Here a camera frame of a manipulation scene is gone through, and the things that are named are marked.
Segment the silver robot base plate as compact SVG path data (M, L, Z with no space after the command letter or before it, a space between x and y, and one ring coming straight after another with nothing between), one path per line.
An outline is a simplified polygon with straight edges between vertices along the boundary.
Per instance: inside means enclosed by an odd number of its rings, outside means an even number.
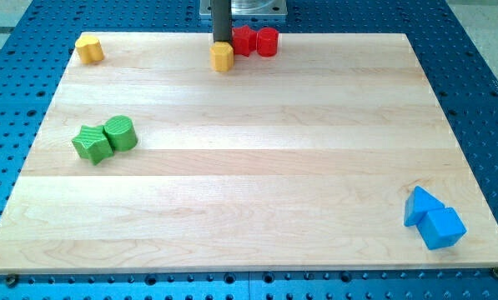
M230 0L234 18L285 18L286 0Z

